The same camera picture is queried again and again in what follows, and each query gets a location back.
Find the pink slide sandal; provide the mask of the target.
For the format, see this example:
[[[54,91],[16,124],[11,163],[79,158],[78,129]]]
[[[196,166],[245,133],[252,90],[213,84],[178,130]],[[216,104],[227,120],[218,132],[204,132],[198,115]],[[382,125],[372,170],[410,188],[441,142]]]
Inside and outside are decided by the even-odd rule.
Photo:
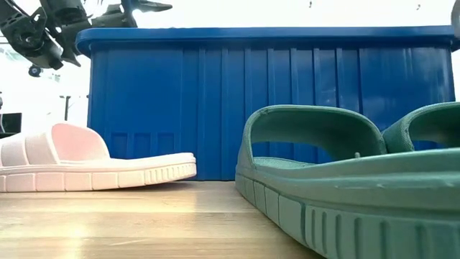
[[[192,153],[119,159],[94,130],[57,123],[0,139],[0,193],[99,191],[195,176]]]

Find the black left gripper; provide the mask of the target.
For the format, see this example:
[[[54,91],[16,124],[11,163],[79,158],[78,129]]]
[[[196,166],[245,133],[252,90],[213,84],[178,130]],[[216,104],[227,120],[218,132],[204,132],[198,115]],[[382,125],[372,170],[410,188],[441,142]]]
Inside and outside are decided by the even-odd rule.
[[[121,4],[102,4],[90,18],[86,0],[39,0],[32,14],[14,0],[0,0],[0,32],[11,47],[38,68],[59,70],[63,63],[80,66],[75,36],[86,25],[123,27]]]

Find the dark thin pole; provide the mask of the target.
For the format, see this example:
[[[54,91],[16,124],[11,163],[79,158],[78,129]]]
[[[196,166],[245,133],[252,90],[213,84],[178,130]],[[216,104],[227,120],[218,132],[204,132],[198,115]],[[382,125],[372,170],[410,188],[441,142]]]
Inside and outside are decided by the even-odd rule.
[[[60,96],[60,98],[65,100],[64,120],[67,121],[68,120],[68,113],[69,113],[71,96]]]

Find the black monitor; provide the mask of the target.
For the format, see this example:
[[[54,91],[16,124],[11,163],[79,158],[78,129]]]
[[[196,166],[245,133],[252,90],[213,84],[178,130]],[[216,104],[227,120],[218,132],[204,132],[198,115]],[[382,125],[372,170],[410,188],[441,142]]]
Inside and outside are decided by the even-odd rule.
[[[0,114],[0,139],[21,132],[22,113]]]

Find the green slide sandal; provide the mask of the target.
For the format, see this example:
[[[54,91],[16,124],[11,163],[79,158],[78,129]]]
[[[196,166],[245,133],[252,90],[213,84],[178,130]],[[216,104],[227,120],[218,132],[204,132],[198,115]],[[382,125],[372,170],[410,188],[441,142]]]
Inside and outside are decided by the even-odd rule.
[[[460,259],[460,147],[389,153],[367,117],[274,105],[247,120],[236,188],[326,259]]]
[[[442,147],[460,147],[460,102],[431,104],[396,121],[383,133],[389,153],[415,150],[415,141],[434,142]]]

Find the blue plastic bin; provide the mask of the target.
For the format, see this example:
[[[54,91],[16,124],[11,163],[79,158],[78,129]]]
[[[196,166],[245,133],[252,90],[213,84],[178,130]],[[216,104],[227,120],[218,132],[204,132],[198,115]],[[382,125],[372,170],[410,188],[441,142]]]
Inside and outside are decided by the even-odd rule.
[[[336,106],[385,129],[453,101],[448,25],[87,29],[87,125],[114,158],[192,152],[199,181],[234,179],[247,118],[275,104]]]

